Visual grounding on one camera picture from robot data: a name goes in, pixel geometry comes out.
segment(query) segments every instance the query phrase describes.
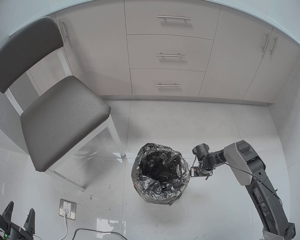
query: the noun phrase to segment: trash can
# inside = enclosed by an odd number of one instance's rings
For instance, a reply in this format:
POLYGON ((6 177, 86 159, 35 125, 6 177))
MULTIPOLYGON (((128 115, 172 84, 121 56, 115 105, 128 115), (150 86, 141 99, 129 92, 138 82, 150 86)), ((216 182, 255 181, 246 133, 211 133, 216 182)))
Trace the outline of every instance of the trash can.
POLYGON ((186 189, 190 172, 180 152, 147 143, 134 161, 131 178, 145 202, 171 206, 186 189))

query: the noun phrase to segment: chair seat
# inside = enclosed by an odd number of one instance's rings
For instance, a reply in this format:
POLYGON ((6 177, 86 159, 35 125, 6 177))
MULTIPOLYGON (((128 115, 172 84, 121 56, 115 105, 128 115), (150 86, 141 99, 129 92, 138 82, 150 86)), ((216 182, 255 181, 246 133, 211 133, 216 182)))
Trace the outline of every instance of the chair seat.
POLYGON ((52 86, 21 115, 35 169, 45 172, 109 115, 110 106, 76 77, 52 86))

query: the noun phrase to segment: outlet socket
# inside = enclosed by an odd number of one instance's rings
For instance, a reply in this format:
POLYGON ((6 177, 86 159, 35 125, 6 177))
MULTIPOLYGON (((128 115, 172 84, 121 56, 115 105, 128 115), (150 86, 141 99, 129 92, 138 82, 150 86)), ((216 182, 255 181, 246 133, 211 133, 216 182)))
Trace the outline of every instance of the outlet socket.
POLYGON ((76 203, 68 200, 61 199, 59 203, 59 215, 64 216, 64 209, 68 209, 67 218, 75 220, 76 203))

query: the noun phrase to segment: trash bin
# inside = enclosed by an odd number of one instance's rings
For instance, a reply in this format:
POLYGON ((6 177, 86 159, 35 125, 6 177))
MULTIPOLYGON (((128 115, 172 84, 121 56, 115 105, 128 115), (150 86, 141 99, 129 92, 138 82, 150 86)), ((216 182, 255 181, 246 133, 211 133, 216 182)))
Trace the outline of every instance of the trash bin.
POLYGON ((180 152, 147 143, 134 161, 131 178, 145 202, 171 206, 186 189, 190 172, 180 152))

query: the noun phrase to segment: metal outlet plate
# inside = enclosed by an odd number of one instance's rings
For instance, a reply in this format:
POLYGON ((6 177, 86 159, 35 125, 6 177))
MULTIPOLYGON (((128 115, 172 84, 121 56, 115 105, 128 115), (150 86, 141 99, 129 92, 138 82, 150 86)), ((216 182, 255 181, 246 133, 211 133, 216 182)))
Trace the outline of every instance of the metal outlet plate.
POLYGON ((62 217, 64 216, 63 215, 64 202, 71 204, 71 215, 70 215, 70 217, 67 217, 67 218, 75 220, 75 214, 76 214, 76 203, 75 202, 70 202, 68 200, 61 199, 60 203, 59 203, 59 215, 62 217))

